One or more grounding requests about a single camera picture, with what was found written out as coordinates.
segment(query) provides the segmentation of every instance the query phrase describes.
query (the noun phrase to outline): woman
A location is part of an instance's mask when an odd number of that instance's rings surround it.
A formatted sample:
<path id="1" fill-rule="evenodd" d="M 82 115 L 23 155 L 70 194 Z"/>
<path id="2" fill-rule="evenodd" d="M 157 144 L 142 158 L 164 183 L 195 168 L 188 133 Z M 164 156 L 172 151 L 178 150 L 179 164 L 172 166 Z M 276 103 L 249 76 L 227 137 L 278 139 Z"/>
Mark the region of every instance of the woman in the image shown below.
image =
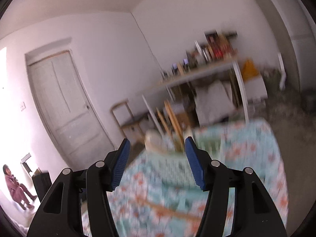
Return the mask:
<path id="1" fill-rule="evenodd" d="M 10 195 L 12 199 L 17 202 L 21 208 L 26 210 L 24 205 L 21 203 L 23 200 L 26 204 L 26 207 L 30 210 L 34 209 L 34 206 L 30 204 L 24 192 L 31 198 L 31 200 L 35 201 L 37 195 L 32 195 L 24 184 L 19 183 L 14 175 L 11 174 L 11 171 L 7 165 L 3 165 L 3 173 L 5 177 L 5 182 L 7 183 L 7 187 L 9 189 Z"/>

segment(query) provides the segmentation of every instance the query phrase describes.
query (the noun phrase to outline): white door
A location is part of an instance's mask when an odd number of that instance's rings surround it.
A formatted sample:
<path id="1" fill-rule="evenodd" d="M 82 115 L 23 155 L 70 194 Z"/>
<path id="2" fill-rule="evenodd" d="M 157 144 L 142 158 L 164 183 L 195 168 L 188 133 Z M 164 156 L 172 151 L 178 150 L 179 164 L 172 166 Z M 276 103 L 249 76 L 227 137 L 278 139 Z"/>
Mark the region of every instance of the white door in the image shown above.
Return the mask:
<path id="1" fill-rule="evenodd" d="M 83 91 L 69 52 L 28 67 L 34 99 L 57 149 L 73 167 L 104 160 L 113 145 Z"/>

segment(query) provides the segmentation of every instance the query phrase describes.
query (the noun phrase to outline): wooden stick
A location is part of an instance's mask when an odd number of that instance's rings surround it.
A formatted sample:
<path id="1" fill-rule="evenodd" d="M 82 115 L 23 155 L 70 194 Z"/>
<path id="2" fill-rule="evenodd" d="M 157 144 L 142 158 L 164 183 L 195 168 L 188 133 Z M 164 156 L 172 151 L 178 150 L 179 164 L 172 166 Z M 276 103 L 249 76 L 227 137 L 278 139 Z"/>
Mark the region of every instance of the wooden stick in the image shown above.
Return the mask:
<path id="1" fill-rule="evenodd" d="M 169 107 L 169 110 L 170 110 L 170 113 L 171 113 L 171 115 L 172 115 L 172 117 L 173 117 L 173 119 L 174 119 L 174 122 L 175 122 L 175 124 L 176 124 L 176 127 L 177 127 L 177 130 L 181 133 L 181 136 L 182 136 L 182 140 L 183 140 L 183 130 L 182 130 L 182 128 L 181 128 L 181 126 L 180 126 L 180 124 L 179 124 L 179 121 L 177 120 L 177 117 L 176 117 L 176 115 L 174 114 L 174 112 L 173 112 L 173 110 L 172 110 L 172 107 L 171 107 L 171 104 L 170 104 L 170 102 L 167 100 L 167 104 L 168 104 L 168 107 Z"/>
<path id="2" fill-rule="evenodd" d="M 172 114 L 172 112 L 170 110 L 171 108 L 169 107 L 169 105 L 168 105 L 168 103 L 166 101 L 165 101 L 165 107 L 166 107 L 167 114 L 168 114 L 168 116 L 170 118 L 171 124 L 172 124 L 172 126 L 174 128 L 174 131 L 175 131 L 176 135 L 179 138 L 179 142 L 180 142 L 181 148 L 184 151 L 184 139 L 183 139 L 183 136 L 181 134 L 182 131 L 180 131 L 179 128 L 177 127 L 178 121 L 177 121 L 177 119 L 175 119 L 173 117 L 173 114 Z"/>
<path id="3" fill-rule="evenodd" d="M 168 215 L 168 216 L 174 216 L 177 218 L 182 218 L 182 219 L 186 219 L 186 220 L 190 220 L 190 221 L 197 221 L 200 222 L 202 220 L 201 217 L 199 216 L 195 216 L 195 215 L 191 215 L 191 214 L 185 214 L 183 212 L 177 212 L 171 209 L 167 209 L 166 207 L 159 205 L 159 204 L 155 204 L 152 203 L 150 201 L 148 201 L 147 199 L 143 199 L 141 197 L 136 197 L 135 200 L 130 200 L 130 203 L 136 203 L 138 205 L 141 206 L 149 206 L 152 209 L 155 209 L 157 212 L 161 212 L 162 214 Z"/>
<path id="4" fill-rule="evenodd" d="M 233 98 L 235 99 L 235 103 L 236 103 L 236 107 L 239 107 L 239 99 L 238 99 L 238 95 L 237 95 L 237 91 L 236 91 L 236 86 L 235 86 L 235 82 L 233 79 L 233 73 L 232 70 L 229 71 L 229 78 L 230 78 L 230 82 L 232 84 L 232 90 L 233 90 Z"/>
<path id="5" fill-rule="evenodd" d="M 165 131 L 167 132 L 167 134 L 169 135 L 169 137 L 171 138 L 171 140 L 173 140 L 172 133 L 171 133 L 169 127 L 167 126 L 167 123 L 166 123 L 165 119 L 163 118 L 163 116 L 162 116 L 162 114 L 160 113 L 159 109 L 158 109 L 158 108 L 156 108 L 156 109 L 157 109 L 158 117 L 159 117 L 159 119 L 160 119 L 160 121 L 161 121 L 163 127 L 165 128 Z"/>

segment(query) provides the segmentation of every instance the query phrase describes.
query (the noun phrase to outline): light blue floral cloth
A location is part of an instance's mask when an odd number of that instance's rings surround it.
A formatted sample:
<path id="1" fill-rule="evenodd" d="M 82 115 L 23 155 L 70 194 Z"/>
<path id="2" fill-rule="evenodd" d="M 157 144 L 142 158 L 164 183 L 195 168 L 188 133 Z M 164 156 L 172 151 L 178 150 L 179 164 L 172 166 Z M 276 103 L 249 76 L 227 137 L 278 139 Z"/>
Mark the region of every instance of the light blue floral cloth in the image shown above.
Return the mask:
<path id="1" fill-rule="evenodd" d="M 283 223 L 288 215 L 288 193 L 280 151 L 264 120 L 245 124 L 235 122 L 193 131 L 198 148 L 207 150 L 229 168 L 255 170 L 271 195 Z M 163 183 L 142 152 L 125 170 L 121 184 L 108 199 L 117 231 L 121 237 L 192 237 L 196 235 L 207 200 L 207 192 L 183 189 Z M 234 189 L 223 236 L 230 234 L 233 222 Z M 88 214 L 83 214 L 84 234 L 91 236 Z"/>

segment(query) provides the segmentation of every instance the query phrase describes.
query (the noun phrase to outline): wooden stool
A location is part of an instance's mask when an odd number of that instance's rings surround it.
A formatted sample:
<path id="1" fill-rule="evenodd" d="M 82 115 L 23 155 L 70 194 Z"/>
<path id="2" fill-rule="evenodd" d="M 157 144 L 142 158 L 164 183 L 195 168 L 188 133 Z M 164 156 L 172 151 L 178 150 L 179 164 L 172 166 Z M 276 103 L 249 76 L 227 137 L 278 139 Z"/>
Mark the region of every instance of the wooden stool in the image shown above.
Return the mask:
<path id="1" fill-rule="evenodd" d="M 131 116 L 131 119 L 124 122 L 123 124 L 120 124 L 119 121 L 117 120 L 115 114 L 114 114 L 114 110 L 118 109 L 119 107 L 121 106 L 126 106 L 130 116 Z M 110 112 L 114 118 L 114 120 L 116 121 L 116 124 L 118 125 L 122 135 L 126 137 L 126 134 L 124 133 L 124 129 L 130 129 L 130 128 L 138 128 L 139 132 L 141 133 L 142 137 L 145 138 L 145 134 L 143 132 L 143 130 L 141 129 L 140 127 L 140 122 L 143 121 L 144 119 L 147 119 L 148 120 L 148 112 L 146 113 L 143 113 L 143 114 L 139 114 L 139 115 L 136 115 L 134 116 L 130 107 L 128 106 L 128 100 L 124 100 L 120 103 L 117 103 L 117 104 L 114 104 L 111 109 L 110 109 Z"/>

